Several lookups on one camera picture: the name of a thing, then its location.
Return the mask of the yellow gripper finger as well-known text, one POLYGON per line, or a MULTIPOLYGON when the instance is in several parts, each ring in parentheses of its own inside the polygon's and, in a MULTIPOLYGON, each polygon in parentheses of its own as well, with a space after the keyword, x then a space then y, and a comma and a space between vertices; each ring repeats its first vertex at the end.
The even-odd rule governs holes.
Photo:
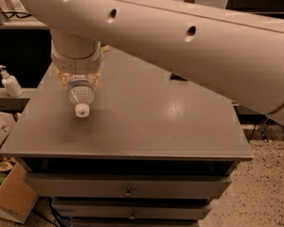
POLYGON ((57 77, 62 87, 66 87, 68 83, 68 74, 61 71, 59 68, 56 68, 57 77))
POLYGON ((94 72, 92 74, 93 76, 93 86, 94 89, 97 91, 100 88, 100 83, 101 83, 101 74, 100 74, 100 70, 97 70, 96 72, 94 72))

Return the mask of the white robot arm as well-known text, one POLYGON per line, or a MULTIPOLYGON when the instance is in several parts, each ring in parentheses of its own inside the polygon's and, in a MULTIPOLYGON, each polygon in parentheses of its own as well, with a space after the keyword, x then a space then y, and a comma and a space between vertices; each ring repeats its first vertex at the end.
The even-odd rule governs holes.
POLYGON ((20 0, 40 22, 104 42, 284 126, 284 20, 175 0, 20 0))

